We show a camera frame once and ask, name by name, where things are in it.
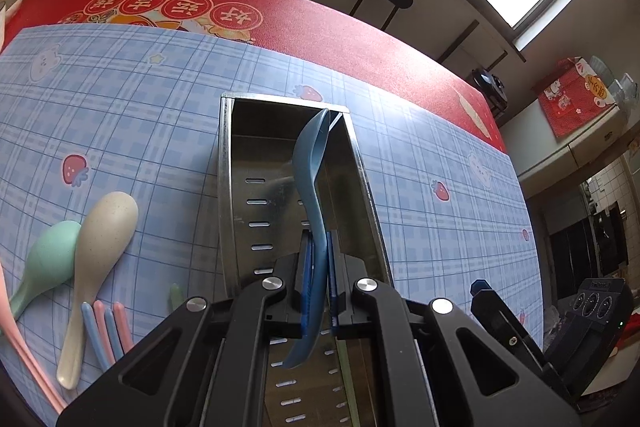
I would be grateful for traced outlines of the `beige plastic spoon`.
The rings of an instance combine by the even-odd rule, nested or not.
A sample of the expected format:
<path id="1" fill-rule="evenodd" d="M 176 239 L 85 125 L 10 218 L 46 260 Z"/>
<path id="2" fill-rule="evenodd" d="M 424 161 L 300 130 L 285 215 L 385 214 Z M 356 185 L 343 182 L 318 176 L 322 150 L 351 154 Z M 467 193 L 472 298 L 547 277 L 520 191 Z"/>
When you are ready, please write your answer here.
<path id="1" fill-rule="evenodd" d="M 84 359 L 81 305 L 96 299 L 134 236 L 138 214 L 138 205 L 129 194 L 112 192 L 104 195 L 81 223 L 75 248 L 72 311 L 56 370 L 56 380 L 66 390 L 77 387 Z"/>

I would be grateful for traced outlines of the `green plastic spoon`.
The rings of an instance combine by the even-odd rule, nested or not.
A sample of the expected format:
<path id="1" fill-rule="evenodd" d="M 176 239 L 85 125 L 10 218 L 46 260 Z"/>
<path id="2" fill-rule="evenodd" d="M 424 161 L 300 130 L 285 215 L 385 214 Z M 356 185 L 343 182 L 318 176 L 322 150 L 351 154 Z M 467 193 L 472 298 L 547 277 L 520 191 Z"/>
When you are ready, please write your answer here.
<path id="1" fill-rule="evenodd" d="M 30 248 L 23 277 L 10 299 L 14 320 L 36 297 L 71 279 L 81 224 L 65 220 L 48 228 Z"/>

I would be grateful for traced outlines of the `blue chopstick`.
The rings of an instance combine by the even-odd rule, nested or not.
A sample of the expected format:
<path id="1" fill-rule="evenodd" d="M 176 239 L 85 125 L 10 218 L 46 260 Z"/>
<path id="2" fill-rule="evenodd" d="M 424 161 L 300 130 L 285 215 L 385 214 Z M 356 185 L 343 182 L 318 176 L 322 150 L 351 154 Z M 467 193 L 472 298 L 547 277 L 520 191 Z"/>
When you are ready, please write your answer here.
<path id="1" fill-rule="evenodd" d="M 87 331 L 91 346 L 96 354 L 99 366 L 103 372 L 106 372 L 112 365 L 108 361 L 106 351 L 104 349 L 102 338 L 99 333 L 98 324 L 96 324 L 96 316 L 93 312 L 93 307 L 87 301 L 81 303 L 82 321 L 84 321 L 85 329 Z"/>

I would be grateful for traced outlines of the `red printed tablecloth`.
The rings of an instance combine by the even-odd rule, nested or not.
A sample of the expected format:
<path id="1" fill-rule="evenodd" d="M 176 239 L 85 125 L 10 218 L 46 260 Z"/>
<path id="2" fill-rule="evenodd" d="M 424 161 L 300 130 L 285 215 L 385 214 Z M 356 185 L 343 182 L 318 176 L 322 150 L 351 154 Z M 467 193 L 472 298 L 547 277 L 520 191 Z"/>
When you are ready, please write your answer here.
<path id="1" fill-rule="evenodd" d="M 504 150 L 483 95 L 431 57 L 386 32 L 310 0 L 22 0 L 6 38 L 22 29 L 134 24 L 261 46 L 336 70 L 421 106 Z"/>

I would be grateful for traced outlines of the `black object on floor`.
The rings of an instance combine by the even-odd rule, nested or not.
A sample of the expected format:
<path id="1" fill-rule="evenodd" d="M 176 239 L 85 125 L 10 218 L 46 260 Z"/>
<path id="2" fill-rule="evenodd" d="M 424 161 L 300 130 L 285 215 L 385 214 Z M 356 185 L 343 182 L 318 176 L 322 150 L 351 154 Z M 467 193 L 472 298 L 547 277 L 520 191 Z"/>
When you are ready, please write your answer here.
<path id="1" fill-rule="evenodd" d="M 508 108 L 508 97 L 502 81 L 482 68 L 473 69 L 471 78 L 477 89 L 483 93 L 491 115 L 495 118 L 500 117 Z"/>

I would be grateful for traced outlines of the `red cloth on refrigerator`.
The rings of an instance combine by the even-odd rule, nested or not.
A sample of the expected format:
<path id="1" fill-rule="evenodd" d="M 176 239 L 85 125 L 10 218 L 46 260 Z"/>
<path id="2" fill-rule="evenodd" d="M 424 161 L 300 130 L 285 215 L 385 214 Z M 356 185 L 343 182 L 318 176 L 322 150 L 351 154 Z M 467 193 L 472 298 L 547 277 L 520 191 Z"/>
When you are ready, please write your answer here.
<path id="1" fill-rule="evenodd" d="M 534 91 L 556 139 L 571 134 L 615 104 L 604 81 L 581 56 L 559 61 Z"/>

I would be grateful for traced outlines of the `blue plaid placemat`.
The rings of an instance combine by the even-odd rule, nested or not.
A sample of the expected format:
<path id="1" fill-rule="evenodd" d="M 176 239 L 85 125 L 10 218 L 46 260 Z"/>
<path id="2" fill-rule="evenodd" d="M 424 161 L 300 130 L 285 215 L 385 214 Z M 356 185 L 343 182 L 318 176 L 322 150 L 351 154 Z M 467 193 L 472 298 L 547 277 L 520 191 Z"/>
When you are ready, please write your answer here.
<path id="1" fill-rule="evenodd" d="M 104 195 L 124 192 L 138 205 L 136 229 L 94 301 L 112 311 L 114 303 L 124 305 L 134 346 L 172 313 L 172 283 L 186 300 L 220 303 L 239 296 L 227 293 L 219 254 L 218 130 L 225 93 L 348 108 L 390 266 L 386 284 L 415 303 L 447 298 L 476 322 L 471 285 L 485 280 L 541 343 L 535 237 L 504 150 L 334 70 L 250 44 L 156 27 L 31 27 L 2 51 L 6 290 L 20 285 L 30 248 L 48 228 L 65 220 L 81 224 Z M 15 321 L 66 407 L 105 373 L 82 321 L 78 385 L 66 390 L 56 380 L 73 293 L 74 276 L 36 298 Z M 1 364 L 9 388 L 43 421 L 59 426 L 60 415 L 5 335 Z"/>

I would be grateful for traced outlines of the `white refrigerator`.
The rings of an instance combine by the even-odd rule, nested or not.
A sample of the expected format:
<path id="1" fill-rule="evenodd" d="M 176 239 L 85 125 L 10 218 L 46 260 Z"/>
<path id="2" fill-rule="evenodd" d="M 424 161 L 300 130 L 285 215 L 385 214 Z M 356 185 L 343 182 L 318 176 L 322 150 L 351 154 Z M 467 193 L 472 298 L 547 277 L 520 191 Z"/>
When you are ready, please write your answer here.
<path id="1" fill-rule="evenodd" d="M 524 195 L 533 197 L 592 164 L 639 122 L 639 85 L 616 78 L 599 57 L 586 60 L 615 104 L 588 124 L 556 139 L 537 100 L 500 128 Z"/>

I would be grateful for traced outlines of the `blue plastic spoon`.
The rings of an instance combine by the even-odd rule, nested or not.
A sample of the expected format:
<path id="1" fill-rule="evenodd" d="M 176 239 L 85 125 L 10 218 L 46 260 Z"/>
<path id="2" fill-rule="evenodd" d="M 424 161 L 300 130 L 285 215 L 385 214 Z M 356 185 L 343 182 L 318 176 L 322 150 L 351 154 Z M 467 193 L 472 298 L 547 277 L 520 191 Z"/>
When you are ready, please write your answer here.
<path id="1" fill-rule="evenodd" d="M 326 225 L 316 180 L 328 143 L 331 124 L 329 109 L 322 109 L 299 133 L 292 157 L 294 181 L 306 210 L 311 245 L 304 252 L 302 290 L 302 338 L 296 340 L 283 361 L 285 369 L 304 364 L 314 350 L 322 325 L 326 302 L 329 254 Z"/>

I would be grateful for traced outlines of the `pink plastic spoon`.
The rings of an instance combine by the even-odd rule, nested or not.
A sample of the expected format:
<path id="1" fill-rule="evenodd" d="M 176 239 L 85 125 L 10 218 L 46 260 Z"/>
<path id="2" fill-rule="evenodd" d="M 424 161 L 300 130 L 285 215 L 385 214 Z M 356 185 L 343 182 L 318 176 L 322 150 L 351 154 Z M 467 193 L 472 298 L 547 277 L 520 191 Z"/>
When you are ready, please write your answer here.
<path id="1" fill-rule="evenodd" d="M 6 293 L 6 281 L 4 280 L 3 269 L 0 268 L 0 326 L 3 335 L 9 339 L 9 343 L 22 360 L 26 369 L 38 385 L 44 396 L 47 398 L 53 410 L 60 415 L 66 407 L 66 403 L 50 382 L 47 373 L 42 369 L 36 358 L 29 350 L 11 312 L 9 297 Z"/>

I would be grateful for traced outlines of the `green chopstick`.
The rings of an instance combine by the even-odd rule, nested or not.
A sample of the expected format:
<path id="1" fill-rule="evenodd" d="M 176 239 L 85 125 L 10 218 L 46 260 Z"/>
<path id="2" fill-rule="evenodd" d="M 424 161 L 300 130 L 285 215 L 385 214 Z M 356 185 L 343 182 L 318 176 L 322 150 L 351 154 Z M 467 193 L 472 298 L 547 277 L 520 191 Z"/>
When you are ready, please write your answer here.
<path id="1" fill-rule="evenodd" d="M 350 420 L 354 427 L 360 426 L 360 418 L 358 412 L 358 405 L 354 387 L 354 381 L 352 380 L 352 370 L 350 369 L 348 350 L 345 340 L 337 340 L 337 355 L 338 361 L 340 361 L 342 380 L 345 389 L 346 400 L 349 408 Z"/>
<path id="2" fill-rule="evenodd" d="M 169 286 L 169 308 L 171 312 L 176 311 L 186 300 L 184 298 L 182 287 L 177 283 L 172 283 Z"/>

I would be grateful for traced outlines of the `pink chopstick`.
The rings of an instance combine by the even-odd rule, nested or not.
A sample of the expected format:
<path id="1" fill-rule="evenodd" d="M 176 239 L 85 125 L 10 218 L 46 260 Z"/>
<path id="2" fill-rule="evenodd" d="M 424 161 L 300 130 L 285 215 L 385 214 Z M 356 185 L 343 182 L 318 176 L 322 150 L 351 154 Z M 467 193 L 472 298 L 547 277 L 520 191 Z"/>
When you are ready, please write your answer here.
<path id="1" fill-rule="evenodd" d="M 124 355 L 122 344 L 120 343 L 114 313 L 111 308 L 96 300 L 93 303 L 93 311 L 96 316 L 96 326 L 103 343 L 107 361 L 115 363 Z"/>
<path id="2" fill-rule="evenodd" d="M 114 303 L 113 313 L 122 350 L 127 353 L 134 347 L 134 340 L 132 340 L 126 308 L 122 303 Z"/>

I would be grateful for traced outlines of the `stainless steel utensil tray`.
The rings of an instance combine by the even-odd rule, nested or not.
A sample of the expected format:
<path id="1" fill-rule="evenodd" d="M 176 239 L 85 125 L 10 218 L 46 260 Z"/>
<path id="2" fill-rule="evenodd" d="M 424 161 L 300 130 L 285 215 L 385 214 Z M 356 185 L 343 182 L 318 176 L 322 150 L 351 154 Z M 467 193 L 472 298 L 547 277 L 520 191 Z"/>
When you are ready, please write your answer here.
<path id="1" fill-rule="evenodd" d="M 363 260 L 369 277 L 390 283 L 390 266 L 356 132 L 348 108 L 282 96 L 225 93 L 218 130 L 219 254 L 227 293 L 234 297 L 268 277 L 276 261 L 296 254 L 308 230 L 295 187 L 292 156 L 307 122 L 329 109 L 333 129 L 316 187 L 326 228 L 342 253 Z M 336 339 L 325 319 L 314 351 L 285 369 L 292 340 L 272 338 L 268 349 L 266 426 L 352 426 Z M 378 422 L 367 341 L 345 340 L 360 426 Z"/>

